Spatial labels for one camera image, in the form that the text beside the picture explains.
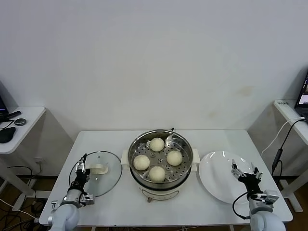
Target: white plate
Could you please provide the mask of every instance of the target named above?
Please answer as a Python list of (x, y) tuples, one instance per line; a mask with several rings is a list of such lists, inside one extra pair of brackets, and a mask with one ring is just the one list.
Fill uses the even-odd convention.
[[(202, 158), (199, 165), (199, 175), (205, 188), (217, 199), (232, 204), (234, 200), (244, 192), (245, 185), (239, 182), (231, 173), (232, 159), (235, 160), (237, 167), (247, 173), (253, 173), (251, 164), (238, 155), (217, 151), (207, 154)], [(247, 202), (243, 196), (236, 203)]]

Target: white cable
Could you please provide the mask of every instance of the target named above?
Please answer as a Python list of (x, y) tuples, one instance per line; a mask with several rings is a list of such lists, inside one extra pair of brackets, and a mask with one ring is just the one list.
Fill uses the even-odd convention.
[(186, 229), (186, 230), (188, 230), (188, 229), (195, 229), (195, 228), (198, 228), (199, 226), (195, 226), (195, 227), (188, 227), (188, 228), (186, 228), (186, 227), (183, 227), (184, 229)]
[(2, 201), (3, 203), (7, 204), (8, 206), (10, 206), (10, 207), (12, 207), (12, 208), (14, 208), (14, 209), (18, 210), (19, 212), (25, 213), (25, 214), (27, 214), (27, 215), (31, 216), (32, 218), (34, 218), (35, 220), (37, 220), (37, 218), (36, 218), (36, 217), (34, 217), (34, 216), (32, 216), (31, 214), (28, 214), (28, 213), (26, 213), (26, 212), (24, 212), (24, 211), (22, 211), (22, 210), (19, 210), (19, 209), (15, 208), (13, 205), (10, 205), (10, 204), (6, 203), (6, 202), (5, 202), (5, 201), (3, 201), (2, 199), (0, 199), (0, 201)]
[(283, 127), (289, 123), (292, 120), (296, 120), (296, 119), (305, 119), (305, 117), (298, 117), (298, 118), (294, 118), (294, 119), (289, 119), (287, 122), (285, 122), (282, 127), (280, 128), (280, 130), (278, 131), (276, 137), (273, 139), (273, 141), (269, 144), (269, 146), (267, 146), (262, 152), (261, 152), (261, 156), (264, 154), (264, 152), (274, 143), (274, 141), (277, 139), (279, 133), (281, 132), (281, 130), (283, 129)]

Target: white wall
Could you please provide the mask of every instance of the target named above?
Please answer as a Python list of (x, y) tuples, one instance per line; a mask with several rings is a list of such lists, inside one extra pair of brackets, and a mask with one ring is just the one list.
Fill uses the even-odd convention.
[(307, 13), (299, 0), (2, 1), (0, 79), (72, 139), (90, 129), (248, 129), (273, 100), (295, 98)]

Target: power cord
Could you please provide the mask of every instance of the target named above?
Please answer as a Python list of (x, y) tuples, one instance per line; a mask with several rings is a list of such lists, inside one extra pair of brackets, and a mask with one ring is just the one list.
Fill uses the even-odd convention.
[(7, 122), (9, 122), (9, 121), (10, 121), (10, 123), (7, 126), (5, 126), (4, 128), (0, 128), (0, 130), (8, 128), (15, 120), (11, 120), (11, 119), (7, 120)]
[[(36, 175), (33, 175), (32, 169), (27, 167), (27, 166), (11, 166), (11, 167), (8, 167), (8, 168), (14, 168), (14, 167), (23, 167), (23, 168), (29, 169), (29, 171), (31, 172), (30, 180), (33, 179), (36, 175), (38, 175), (40, 172), (42, 172), (41, 164), (39, 165), (40, 172), (38, 174), (36, 174)], [(15, 212), (6, 211), (6, 210), (0, 208), (0, 210), (2, 210), (2, 211), (7, 213), (5, 216), (3, 216), (0, 219), (0, 221), (1, 221), (1, 220), (3, 220), (5, 218), (5, 226), (2, 229), (3, 231), (10, 231), (10, 230), (12, 230), (12, 229), (14, 229), (14, 228), (16, 228), (18, 226), (20, 228), (20, 231), (22, 231), (22, 229), (24, 229), (26, 231), (33, 231), (35, 227), (36, 227), (35, 228), (36, 231), (45, 231), (45, 230), (47, 230), (47, 227), (41, 226), (39, 224), (37, 218), (35, 218), (35, 219), (31, 218), (31, 219), (22, 221), (21, 217), (18, 215), (20, 212), (24, 213), (24, 211), (22, 211), (22, 210), (24, 210), (24, 209), (26, 209), (28, 207), (31, 207), (31, 213), (33, 213), (35, 215), (35, 217), (39, 217), (39, 214), (43, 211), (43, 208), (44, 208), (44, 206), (45, 206), (45, 204), (47, 202), (47, 199), (37, 199), (36, 198), (36, 196), (37, 196), (36, 191), (34, 190), (34, 192), (35, 192), (34, 202), (31, 205), (28, 205), (26, 207), (21, 208), (21, 210), (19, 210), (19, 212), (17, 212), (17, 214), (12, 214), (12, 213), (15, 213)], [(16, 218), (19, 219), (19, 223), (9, 226), (9, 224), (12, 223), (12, 221), (15, 220)]]
[(241, 215), (241, 214), (238, 214), (238, 213), (235, 211), (234, 205), (235, 205), (235, 203), (236, 203), (241, 197), (245, 196), (247, 193), (248, 193), (248, 192), (245, 192), (245, 193), (243, 193), (242, 195), (240, 195), (238, 198), (235, 199), (235, 201), (234, 201), (233, 204), (232, 204), (232, 210), (233, 210), (233, 212), (234, 212), (238, 217), (240, 217), (240, 218), (242, 218), (242, 219), (244, 219), (244, 220), (250, 219), (250, 216), (245, 217), (245, 216), (243, 216), (243, 215)]
[(277, 133), (277, 135), (275, 136), (275, 138), (273, 139), (273, 141), (261, 152), (261, 156), (262, 156), (262, 155), (264, 154), (264, 152), (274, 143), (274, 141), (277, 139), (277, 137), (278, 137), (279, 133), (281, 132), (281, 130), (283, 129), (283, 127), (284, 127), (286, 124), (288, 124), (290, 121), (296, 120), (296, 119), (300, 119), (300, 120), (298, 120), (298, 121), (303, 121), (303, 120), (305, 120), (305, 117), (299, 117), (299, 118), (289, 119), (287, 122), (285, 122), (285, 123), (281, 126), (280, 130), (278, 131), (278, 133)]
[(300, 119), (300, 120), (294, 122), (294, 123), (291, 125), (291, 127), (290, 127), (290, 129), (289, 129), (289, 131), (288, 131), (288, 133), (287, 133), (287, 135), (286, 135), (286, 137), (284, 138), (284, 141), (283, 141), (283, 143), (282, 143), (280, 149), (278, 149), (277, 154), (276, 154), (276, 156), (275, 156), (275, 159), (274, 159), (274, 161), (273, 161), (273, 164), (272, 164), (272, 166), (271, 166), (271, 175), (272, 175), (272, 176), (273, 176), (274, 171), (275, 171), (275, 169), (276, 169), (276, 167), (277, 167), (277, 165), (278, 165), (279, 162), (280, 162), (280, 164), (281, 164), (281, 170), (280, 170), (281, 173), (280, 173), (280, 176), (282, 175), (282, 161), (280, 160), (280, 157), (281, 157), (282, 152), (283, 152), (283, 149), (282, 149), (282, 148), (283, 148), (285, 142), (287, 141), (287, 139), (288, 139), (288, 137), (289, 137), (289, 134), (290, 134), (292, 128), (294, 127), (294, 125), (295, 125), (296, 123), (298, 123), (298, 122), (300, 122), (300, 121), (305, 121), (305, 119)]

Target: floor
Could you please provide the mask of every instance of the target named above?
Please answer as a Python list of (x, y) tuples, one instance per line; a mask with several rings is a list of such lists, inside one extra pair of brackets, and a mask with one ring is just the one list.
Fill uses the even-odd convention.
[[(50, 191), (55, 183), (55, 180), (37, 180), (36, 184), (34, 185), (35, 190), (48, 190)], [(7, 203), (13, 204), (18, 195), (20, 194), (19, 190), (16, 189), (14, 186), (8, 184), (3, 192), (0, 194), (0, 198)], [(290, 206), (290, 203), (287, 201), (287, 204), (289, 205), (289, 208), (292, 211), (293, 214), (293, 221), (286, 223), (287, 231), (308, 231), (308, 184), (304, 185), (302, 188), (300, 188), (297, 192), (295, 192), (296, 197), (298, 198), (300, 204), (303, 207), (304, 212), (303, 213), (295, 213), (292, 207)], [(31, 209), (29, 205), (33, 203), (33, 199), (26, 199), (24, 202), (23, 211), (28, 212), (32, 215)], [(5, 218), (4, 216), (7, 214), (5, 211), (9, 211), (9, 206), (5, 205), (3, 202), (0, 201), (0, 230), (1, 231), (24, 231), (25, 229), (21, 226), (12, 227), (9, 229), (4, 230), (5, 226)], [(13, 226), (17, 224), (18, 222), (28, 220), (30, 217), (23, 213), (16, 213), (11, 212), (10, 215), (7, 217), (7, 225), (6, 227)], [(249, 226), (234, 226), (235, 231), (241, 231), (242, 229), (247, 229)], [(198, 228), (191, 228), (193, 231), (230, 231), (229, 226), (215, 226), (215, 227), (198, 227)], [(90, 227), (82, 227), (77, 228), (76, 230), (80, 231), (90, 231)], [(181, 230), (181, 227), (159, 227), (159, 228), (147, 228), (147, 227), (138, 227), (138, 228), (97, 228), (97, 231), (177, 231)]]

